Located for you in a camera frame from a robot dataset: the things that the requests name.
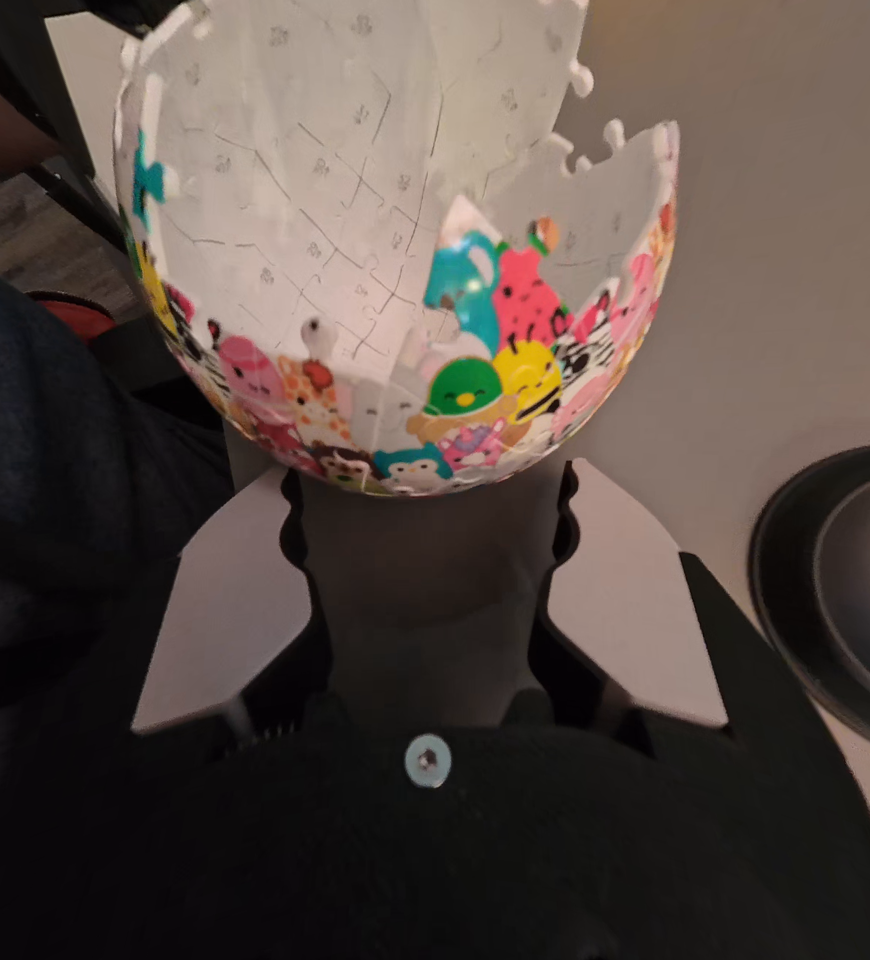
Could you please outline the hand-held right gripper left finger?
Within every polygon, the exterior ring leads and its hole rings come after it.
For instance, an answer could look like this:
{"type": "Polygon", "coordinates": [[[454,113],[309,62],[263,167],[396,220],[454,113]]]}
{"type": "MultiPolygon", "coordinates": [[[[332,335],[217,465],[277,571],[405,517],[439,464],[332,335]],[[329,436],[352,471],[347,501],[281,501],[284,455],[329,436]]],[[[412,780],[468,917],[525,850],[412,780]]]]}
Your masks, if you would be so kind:
{"type": "Polygon", "coordinates": [[[207,717],[223,719],[238,739],[301,728],[332,668],[303,506],[297,472],[274,466],[181,552],[135,734],[207,717]]]}

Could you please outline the black round ball stand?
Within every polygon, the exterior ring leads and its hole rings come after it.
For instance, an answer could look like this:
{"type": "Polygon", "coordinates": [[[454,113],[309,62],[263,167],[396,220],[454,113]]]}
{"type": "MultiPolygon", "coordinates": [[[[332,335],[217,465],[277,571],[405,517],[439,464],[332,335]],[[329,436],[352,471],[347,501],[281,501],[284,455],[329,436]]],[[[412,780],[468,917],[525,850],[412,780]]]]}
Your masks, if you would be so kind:
{"type": "Polygon", "coordinates": [[[870,742],[870,445],[811,462],[771,494],[748,581],[767,641],[818,706],[870,742]]]}

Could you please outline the red fabric item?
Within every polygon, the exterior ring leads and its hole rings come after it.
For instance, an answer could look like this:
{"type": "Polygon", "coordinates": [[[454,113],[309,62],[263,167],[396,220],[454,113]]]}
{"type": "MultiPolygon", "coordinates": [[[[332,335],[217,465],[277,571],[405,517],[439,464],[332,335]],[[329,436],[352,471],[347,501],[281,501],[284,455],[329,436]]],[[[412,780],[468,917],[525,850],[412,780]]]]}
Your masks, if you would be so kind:
{"type": "Polygon", "coordinates": [[[104,306],[82,296],[48,290],[30,291],[27,296],[51,312],[86,345],[118,326],[104,306]]]}

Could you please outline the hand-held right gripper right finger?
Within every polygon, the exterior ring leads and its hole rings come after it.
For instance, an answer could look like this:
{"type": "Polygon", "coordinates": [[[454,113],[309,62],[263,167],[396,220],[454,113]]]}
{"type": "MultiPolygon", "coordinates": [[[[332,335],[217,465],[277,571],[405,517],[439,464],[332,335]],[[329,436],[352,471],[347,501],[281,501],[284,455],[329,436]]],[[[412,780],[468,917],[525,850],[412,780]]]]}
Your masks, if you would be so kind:
{"type": "Polygon", "coordinates": [[[729,714],[672,536],[583,458],[565,463],[557,507],[528,647],[555,722],[612,727],[645,711],[723,730],[729,714]]]}

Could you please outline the colourful cartoon puzzle ball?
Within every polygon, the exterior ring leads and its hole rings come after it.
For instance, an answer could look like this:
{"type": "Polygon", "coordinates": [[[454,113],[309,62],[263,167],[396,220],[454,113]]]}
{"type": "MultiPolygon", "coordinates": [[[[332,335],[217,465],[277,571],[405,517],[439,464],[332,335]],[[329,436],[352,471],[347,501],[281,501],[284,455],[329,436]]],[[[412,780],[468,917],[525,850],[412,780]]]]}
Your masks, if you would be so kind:
{"type": "Polygon", "coordinates": [[[509,478],[657,312],[676,122],[568,165],[587,2],[185,2],[127,41],[119,213],[163,336],[286,467],[370,497],[509,478]]]}

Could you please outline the dark blue clothing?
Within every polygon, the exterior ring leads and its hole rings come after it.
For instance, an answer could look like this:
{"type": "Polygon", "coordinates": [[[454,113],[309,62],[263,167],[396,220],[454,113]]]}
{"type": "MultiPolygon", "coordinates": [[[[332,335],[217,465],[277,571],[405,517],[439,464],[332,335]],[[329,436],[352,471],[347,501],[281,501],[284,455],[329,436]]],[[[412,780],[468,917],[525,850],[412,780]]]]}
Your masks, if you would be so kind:
{"type": "Polygon", "coordinates": [[[131,396],[0,279],[0,708],[91,645],[233,493],[219,432],[131,396]]]}

